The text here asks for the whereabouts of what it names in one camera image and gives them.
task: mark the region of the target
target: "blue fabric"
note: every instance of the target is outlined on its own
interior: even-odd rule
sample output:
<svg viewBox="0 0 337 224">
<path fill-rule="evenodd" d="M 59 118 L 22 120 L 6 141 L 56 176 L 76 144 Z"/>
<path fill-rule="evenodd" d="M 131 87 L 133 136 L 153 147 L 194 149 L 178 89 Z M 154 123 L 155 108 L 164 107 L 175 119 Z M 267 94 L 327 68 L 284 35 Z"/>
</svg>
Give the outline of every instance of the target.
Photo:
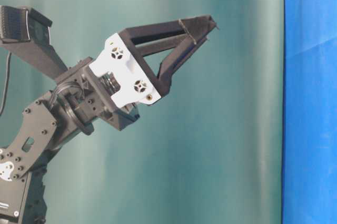
<svg viewBox="0 0 337 224">
<path fill-rule="evenodd" d="M 285 0 L 283 223 L 337 223 L 337 0 Z"/>
</svg>

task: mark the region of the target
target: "cable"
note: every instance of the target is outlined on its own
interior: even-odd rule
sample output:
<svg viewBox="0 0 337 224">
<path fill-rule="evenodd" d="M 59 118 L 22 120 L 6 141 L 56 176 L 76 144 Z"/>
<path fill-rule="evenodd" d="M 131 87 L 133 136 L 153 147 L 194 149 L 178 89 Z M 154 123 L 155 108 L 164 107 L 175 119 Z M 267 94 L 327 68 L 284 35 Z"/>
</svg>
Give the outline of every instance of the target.
<svg viewBox="0 0 337 224">
<path fill-rule="evenodd" d="M 11 68 L 11 52 L 8 52 L 8 55 L 6 57 L 6 77 L 5 77 L 5 86 L 2 93 L 2 101 L 0 106 L 0 116 L 2 115 L 5 105 L 6 105 L 6 98 L 7 98 L 7 91 L 8 91 L 8 83 L 9 83 L 9 72 Z"/>
<path fill-rule="evenodd" d="M 83 90 L 81 89 L 81 86 L 77 82 L 71 81 L 71 82 L 62 83 L 62 84 L 56 86 L 56 88 L 54 89 L 54 91 L 53 91 L 53 93 L 52 93 L 52 95 L 49 99 L 49 102 L 48 102 L 49 103 L 49 110 L 53 109 L 58 95 L 62 91 L 67 90 L 69 88 L 77 88 L 77 89 L 80 90 L 81 95 L 83 95 Z"/>
</svg>

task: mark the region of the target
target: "metal bracket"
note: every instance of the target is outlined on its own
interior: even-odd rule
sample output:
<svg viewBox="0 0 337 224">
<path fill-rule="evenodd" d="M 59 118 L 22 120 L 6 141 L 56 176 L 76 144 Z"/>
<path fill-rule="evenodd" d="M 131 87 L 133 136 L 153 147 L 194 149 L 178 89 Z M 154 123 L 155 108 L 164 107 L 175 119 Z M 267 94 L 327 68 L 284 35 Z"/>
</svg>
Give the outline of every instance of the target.
<svg viewBox="0 0 337 224">
<path fill-rule="evenodd" d="M 3 150 L 0 164 L 11 162 L 14 167 L 10 181 L 25 175 L 51 141 L 57 121 L 43 100 L 36 100 L 23 111 L 23 123 L 12 144 Z"/>
</svg>

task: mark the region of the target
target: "teal fabric backdrop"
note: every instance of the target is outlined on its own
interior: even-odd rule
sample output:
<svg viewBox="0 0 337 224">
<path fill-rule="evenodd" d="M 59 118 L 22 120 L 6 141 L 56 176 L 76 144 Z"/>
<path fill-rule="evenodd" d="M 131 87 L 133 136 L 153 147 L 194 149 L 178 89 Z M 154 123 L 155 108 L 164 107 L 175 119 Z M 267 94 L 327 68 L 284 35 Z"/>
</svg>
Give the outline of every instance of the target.
<svg viewBox="0 0 337 224">
<path fill-rule="evenodd" d="M 211 14 L 220 30 L 122 132 L 102 121 L 48 167 L 48 223 L 281 223 L 283 0 L 0 0 L 54 21 L 68 66 L 126 27 Z M 1 50 L 0 79 L 4 75 Z M 157 64 L 163 55 L 151 59 Z M 54 84 L 13 58 L 1 145 Z"/>
</svg>

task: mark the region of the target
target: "white bracket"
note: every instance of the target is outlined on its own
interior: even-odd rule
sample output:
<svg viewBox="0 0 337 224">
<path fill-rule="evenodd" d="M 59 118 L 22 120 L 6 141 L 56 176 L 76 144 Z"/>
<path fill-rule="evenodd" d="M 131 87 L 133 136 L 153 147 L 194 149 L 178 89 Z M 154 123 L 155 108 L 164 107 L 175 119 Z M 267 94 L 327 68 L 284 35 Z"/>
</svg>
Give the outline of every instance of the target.
<svg viewBox="0 0 337 224">
<path fill-rule="evenodd" d="M 89 67 L 96 77 L 113 73 L 121 89 L 111 99 L 119 108 L 138 102 L 150 105 L 161 98 L 118 33 L 105 41 L 104 50 Z"/>
</svg>

